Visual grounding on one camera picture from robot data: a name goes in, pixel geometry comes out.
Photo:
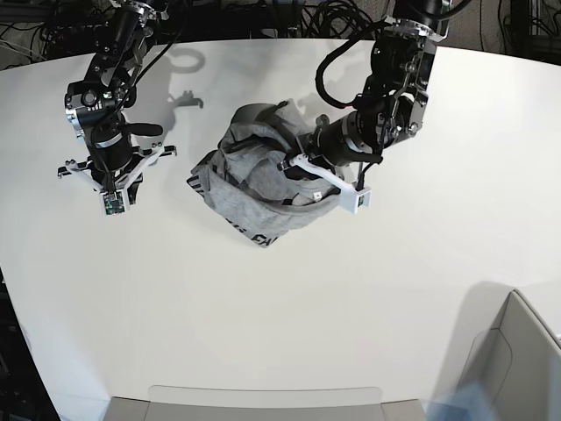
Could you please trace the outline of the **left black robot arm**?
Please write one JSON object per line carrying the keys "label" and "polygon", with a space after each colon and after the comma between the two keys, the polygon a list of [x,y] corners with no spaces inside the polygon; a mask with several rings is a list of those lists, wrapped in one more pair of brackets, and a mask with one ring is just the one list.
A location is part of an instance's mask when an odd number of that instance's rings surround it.
{"label": "left black robot arm", "polygon": [[[381,20],[353,34],[329,53],[316,70],[316,92],[328,105],[350,113],[335,122],[318,118],[300,153],[291,153],[280,165],[283,172],[300,168],[322,177],[336,168],[359,164],[352,190],[365,186],[366,172],[381,164],[384,151],[411,139],[423,127],[423,115],[437,45],[448,34],[449,21],[466,1],[397,1]],[[364,88],[350,102],[331,96],[325,87],[328,66],[361,40],[374,41],[371,73]]]}

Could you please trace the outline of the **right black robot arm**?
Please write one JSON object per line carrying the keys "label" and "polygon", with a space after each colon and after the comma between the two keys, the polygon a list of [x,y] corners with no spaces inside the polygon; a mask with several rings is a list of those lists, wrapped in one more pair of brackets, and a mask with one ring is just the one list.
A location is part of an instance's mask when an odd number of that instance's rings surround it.
{"label": "right black robot arm", "polygon": [[85,76],[67,87],[66,117],[89,156],[82,162],[67,160],[57,175],[90,183],[107,216],[127,212],[146,169],[177,153],[159,140],[161,125],[129,123],[123,114],[136,102],[137,84],[149,70],[143,61],[167,7],[166,1],[119,2]]}

